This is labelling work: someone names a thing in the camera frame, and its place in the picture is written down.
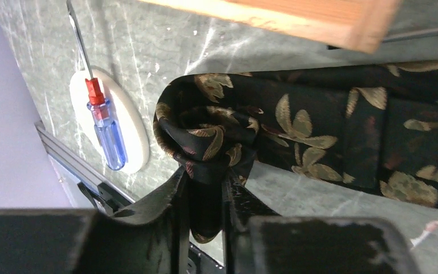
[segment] white oval object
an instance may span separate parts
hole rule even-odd
[[[84,134],[101,156],[104,156],[103,149],[96,137],[93,117],[86,107],[89,101],[88,90],[85,83],[87,76],[86,71],[77,71],[71,77],[71,104],[75,110],[76,120],[82,127]],[[127,94],[123,92],[113,79],[98,70],[93,70],[93,76],[98,78],[103,94],[111,101],[113,117],[115,117],[120,126],[125,151],[127,153],[127,162],[119,171],[125,172],[126,174],[133,174],[146,164],[149,157],[147,133],[140,114]]]

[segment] wooden edge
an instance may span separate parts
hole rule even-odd
[[[139,0],[201,15],[217,17],[296,37],[320,41],[344,49],[365,51],[351,43],[353,25],[303,18],[222,0]]]
[[[349,48],[373,53],[380,46],[402,0],[366,0],[362,18],[351,32]]]

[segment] screwdriver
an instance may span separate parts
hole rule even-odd
[[[93,72],[88,60],[88,55],[84,48],[82,34],[78,25],[75,10],[71,5],[71,0],[66,1],[66,6],[68,7],[68,15],[70,16],[71,26],[75,32],[85,70],[90,76],[89,79],[85,79],[86,87],[88,89],[88,98],[90,99],[87,103],[87,107],[91,111],[95,122],[96,136],[98,137],[98,141],[100,142],[105,154],[108,167],[111,170],[119,170],[125,165],[127,160],[120,128],[116,120],[112,117],[110,100],[103,95],[98,78],[93,77]]]

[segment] folded cloth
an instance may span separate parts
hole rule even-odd
[[[255,160],[438,208],[438,61],[182,76],[153,128],[195,183],[202,242],[218,232],[226,170],[244,184]]]

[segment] gray table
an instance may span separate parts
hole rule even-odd
[[[136,0],[74,1],[91,62],[110,74],[140,111],[151,143],[148,164],[133,175],[112,172],[78,126],[70,101],[71,75],[81,68],[64,0],[0,0],[9,39],[49,132],[110,181],[139,199],[173,173],[153,138],[155,103],[174,78],[199,72],[286,70],[438,59],[438,37],[383,45],[374,55],[189,14]],[[405,0],[391,33],[438,27],[438,2]],[[438,220],[438,210],[371,196],[256,164],[247,184],[284,215],[381,216],[407,239]],[[438,273],[438,228],[412,247],[424,273]],[[202,246],[222,261],[221,241]]]

